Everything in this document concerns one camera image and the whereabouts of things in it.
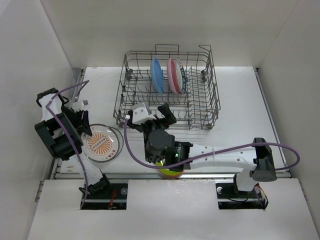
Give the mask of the lime green plastic plate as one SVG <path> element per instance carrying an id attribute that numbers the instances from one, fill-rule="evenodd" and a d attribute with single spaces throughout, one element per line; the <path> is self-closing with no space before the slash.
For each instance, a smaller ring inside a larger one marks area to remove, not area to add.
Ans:
<path id="1" fill-rule="evenodd" d="M 163 166 L 163 162 L 157 162 L 155 164 L 156 167 L 162 167 Z M 166 174 L 166 175 L 176 175 L 176 174 L 179 174 L 179 173 L 182 173 L 182 171 L 173 171 L 173 170 L 170 170 L 170 169 L 167 169 L 167 168 L 161 168 L 161 169 L 158 169 L 161 173 L 163 174 Z"/>

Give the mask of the orange plastic plate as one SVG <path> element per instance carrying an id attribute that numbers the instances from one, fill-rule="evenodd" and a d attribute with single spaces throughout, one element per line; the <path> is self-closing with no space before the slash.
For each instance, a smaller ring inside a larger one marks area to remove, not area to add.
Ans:
<path id="1" fill-rule="evenodd" d="M 164 174 L 164 173 L 160 174 L 160 176 L 163 179 L 167 179 L 167 180 L 178 179 L 181 175 L 182 175 L 181 172 L 179 174 L 174 174 L 174 175 L 167 175 L 167 174 Z"/>

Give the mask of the pink plastic plate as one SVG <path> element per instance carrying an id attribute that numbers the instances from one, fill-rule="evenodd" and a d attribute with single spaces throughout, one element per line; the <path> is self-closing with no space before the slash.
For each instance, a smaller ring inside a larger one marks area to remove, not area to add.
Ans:
<path id="1" fill-rule="evenodd" d="M 166 64 L 167 78 L 171 91 L 175 94 L 181 94 L 175 61 L 170 58 Z"/>

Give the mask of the blue plastic plate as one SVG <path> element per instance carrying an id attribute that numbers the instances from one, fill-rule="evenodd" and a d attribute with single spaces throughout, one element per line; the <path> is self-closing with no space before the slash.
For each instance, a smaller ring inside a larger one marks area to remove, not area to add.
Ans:
<path id="1" fill-rule="evenodd" d="M 157 93 L 163 94 L 165 91 L 164 77 L 161 65 L 157 58 L 153 58 L 150 64 L 151 81 Z"/>

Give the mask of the white plate teal rim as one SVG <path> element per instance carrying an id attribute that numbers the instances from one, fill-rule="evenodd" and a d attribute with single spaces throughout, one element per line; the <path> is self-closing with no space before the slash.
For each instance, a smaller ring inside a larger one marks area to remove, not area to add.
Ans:
<path id="1" fill-rule="evenodd" d="M 188 79 L 186 77 L 183 63 L 179 57 L 176 58 L 175 67 L 176 67 L 179 92 L 182 94 L 186 94 Z"/>

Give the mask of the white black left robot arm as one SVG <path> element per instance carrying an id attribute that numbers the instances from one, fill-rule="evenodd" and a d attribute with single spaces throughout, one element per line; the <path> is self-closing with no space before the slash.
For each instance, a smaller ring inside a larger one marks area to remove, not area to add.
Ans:
<path id="1" fill-rule="evenodd" d="M 42 110 L 41 122 L 34 126 L 45 147 L 55 159 L 70 161 L 85 180 L 79 190 L 89 199 L 107 198 L 114 189 L 102 171 L 83 152 L 82 135 L 92 136 L 87 110 L 65 106 L 68 99 L 56 88 L 37 95 Z"/>

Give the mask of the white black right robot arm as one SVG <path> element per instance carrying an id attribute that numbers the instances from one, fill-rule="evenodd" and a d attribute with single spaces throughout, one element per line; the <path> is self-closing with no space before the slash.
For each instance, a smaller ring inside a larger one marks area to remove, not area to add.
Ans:
<path id="1" fill-rule="evenodd" d="M 243 197 L 260 182 L 277 180 L 271 148 L 264 138 L 255 138 L 248 146 L 216 150 L 210 145 L 199 145 L 186 141 L 177 141 L 167 129 L 177 122 L 167 103 L 157 108 L 162 114 L 153 115 L 149 107 L 141 102 L 133 106 L 125 116 L 125 127 L 143 134 L 145 160 L 139 160 L 129 146 L 125 145 L 130 156 L 139 164 L 162 170 L 165 173 L 182 173 L 207 167 L 239 168 L 232 183 L 232 193 Z"/>

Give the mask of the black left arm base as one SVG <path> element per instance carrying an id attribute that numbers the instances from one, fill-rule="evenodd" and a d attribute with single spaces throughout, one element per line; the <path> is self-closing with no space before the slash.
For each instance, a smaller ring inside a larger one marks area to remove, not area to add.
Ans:
<path id="1" fill-rule="evenodd" d="M 81 210 L 126 210 L 128 182 L 111 182 L 112 189 L 96 195 L 88 195 Z"/>

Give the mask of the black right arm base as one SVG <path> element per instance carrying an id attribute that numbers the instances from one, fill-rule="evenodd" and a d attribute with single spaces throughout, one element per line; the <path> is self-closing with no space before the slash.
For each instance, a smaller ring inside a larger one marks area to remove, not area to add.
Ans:
<path id="1" fill-rule="evenodd" d="M 265 210 L 269 199 L 259 184 L 251 191 L 238 191 L 231 182 L 216 184 L 218 208 L 220 210 Z"/>

